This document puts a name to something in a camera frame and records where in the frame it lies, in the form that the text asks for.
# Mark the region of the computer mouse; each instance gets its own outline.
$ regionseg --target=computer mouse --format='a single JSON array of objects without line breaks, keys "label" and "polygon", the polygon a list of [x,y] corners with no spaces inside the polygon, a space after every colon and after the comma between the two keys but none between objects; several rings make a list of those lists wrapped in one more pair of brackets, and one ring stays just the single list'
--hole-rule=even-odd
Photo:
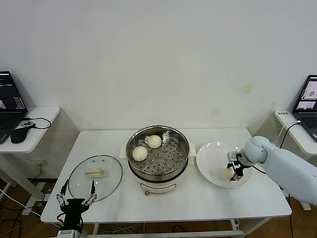
[{"label": "computer mouse", "polygon": [[10,134],[11,142],[13,144],[17,144],[17,143],[21,143],[22,141],[24,141],[29,129],[31,129],[31,127],[22,127],[22,128],[15,129]]}]

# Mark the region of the steamed bun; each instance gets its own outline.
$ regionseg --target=steamed bun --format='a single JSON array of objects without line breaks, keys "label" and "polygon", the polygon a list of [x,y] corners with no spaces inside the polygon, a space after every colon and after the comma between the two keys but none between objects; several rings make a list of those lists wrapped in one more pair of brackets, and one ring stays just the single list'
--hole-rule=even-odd
[{"label": "steamed bun", "polygon": [[148,138],[147,144],[150,148],[156,149],[160,147],[160,145],[162,144],[162,140],[158,135],[151,135]]},{"label": "steamed bun", "polygon": [[145,160],[148,156],[148,151],[143,146],[138,146],[132,151],[132,157],[135,161]]},{"label": "steamed bun", "polygon": [[233,175],[234,175],[233,167],[230,167],[229,169],[226,168],[222,171],[222,176],[226,181],[230,181]]}]

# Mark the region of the laptop screen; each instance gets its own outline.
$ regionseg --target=laptop screen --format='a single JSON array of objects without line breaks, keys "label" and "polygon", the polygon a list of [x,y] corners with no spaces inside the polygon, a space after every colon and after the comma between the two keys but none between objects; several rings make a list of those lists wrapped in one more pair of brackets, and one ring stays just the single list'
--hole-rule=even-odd
[{"label": "laptop screen", "polygon": [[309,75],[294,108],[295,112],[317,112],[317,75]]},{"label": "laptop screen", "polygon": [[20,94],[16,89],[8,71],[0,72],[0,110],[18,111],[24,110]]}]

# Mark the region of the laptop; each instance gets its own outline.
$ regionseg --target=laptop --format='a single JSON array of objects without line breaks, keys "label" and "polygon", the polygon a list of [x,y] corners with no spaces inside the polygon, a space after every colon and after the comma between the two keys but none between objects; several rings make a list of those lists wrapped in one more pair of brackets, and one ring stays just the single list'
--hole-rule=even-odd
[{"label": "laptop", "polygon": [[9,71],[0,71],[0,144],[4,143],[27,114]]},{"label": "laptop", "polygon": [[317,75],[309,75],[293,115],[317,142]]}]

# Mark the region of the robotic arm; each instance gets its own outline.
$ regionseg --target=robotic arm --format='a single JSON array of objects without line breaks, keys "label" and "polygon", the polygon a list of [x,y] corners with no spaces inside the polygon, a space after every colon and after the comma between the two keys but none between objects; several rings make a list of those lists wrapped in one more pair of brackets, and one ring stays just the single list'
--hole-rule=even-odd
[{"label": "robotic arm", "polygon": [[239,180],[243,170],[259,164],[266,175],[301,202],[317,205],[317,168],[293,154],[276,147],[267,138],[255,136],[240,152],[228,153],[228,168],[233,167],[231,180]]},{"label": "robotic arm", "polygon": [[[79,238],[84,225],[81,214],[86,212],[97,199],[95,181],[92,181],[90,196],[88,199],[71,198],[66,200],[65,194],[67,185],[68,180],[61,188],[60,193],[56,195],[60,210],[62,211],[62,213],[57,216],[57,219],[63,223],[63,226],[58,231],[57,238]],[[64,221],[59,219],[62,215],[65,215]]]}]

